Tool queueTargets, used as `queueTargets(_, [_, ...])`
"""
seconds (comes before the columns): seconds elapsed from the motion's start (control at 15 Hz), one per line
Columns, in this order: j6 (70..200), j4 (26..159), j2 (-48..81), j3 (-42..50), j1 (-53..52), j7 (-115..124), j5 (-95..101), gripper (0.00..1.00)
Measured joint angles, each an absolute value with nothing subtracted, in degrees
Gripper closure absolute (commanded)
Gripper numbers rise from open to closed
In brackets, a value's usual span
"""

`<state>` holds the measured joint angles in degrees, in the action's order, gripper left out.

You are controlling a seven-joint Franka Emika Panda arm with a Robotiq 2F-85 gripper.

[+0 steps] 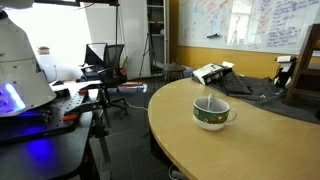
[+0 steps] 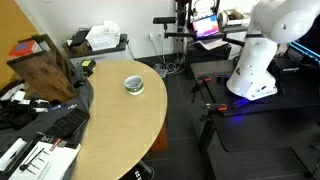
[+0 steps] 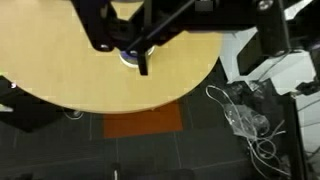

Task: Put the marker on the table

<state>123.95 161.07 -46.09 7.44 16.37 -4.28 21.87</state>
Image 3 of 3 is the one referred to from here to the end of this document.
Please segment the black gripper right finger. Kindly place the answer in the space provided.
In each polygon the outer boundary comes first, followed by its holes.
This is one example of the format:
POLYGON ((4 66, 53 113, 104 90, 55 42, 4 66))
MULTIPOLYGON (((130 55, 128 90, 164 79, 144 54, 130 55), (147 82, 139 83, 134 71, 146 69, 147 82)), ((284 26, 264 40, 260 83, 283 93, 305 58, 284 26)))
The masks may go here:
POLYGON ((290 50, 283 0, 257 0, 256 27, 264 55, 281 56, 290 50))

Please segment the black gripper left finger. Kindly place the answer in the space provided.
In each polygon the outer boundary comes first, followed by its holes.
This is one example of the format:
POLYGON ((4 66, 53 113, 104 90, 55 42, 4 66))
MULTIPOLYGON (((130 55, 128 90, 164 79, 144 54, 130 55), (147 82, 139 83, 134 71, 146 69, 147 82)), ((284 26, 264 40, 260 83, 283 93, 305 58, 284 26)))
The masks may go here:
POLYGON ((91 46, 101 52, 114 49, 109 33, 105 29, 105 17, 114 15, 110 0, 70 0, 85 30, 91 46))

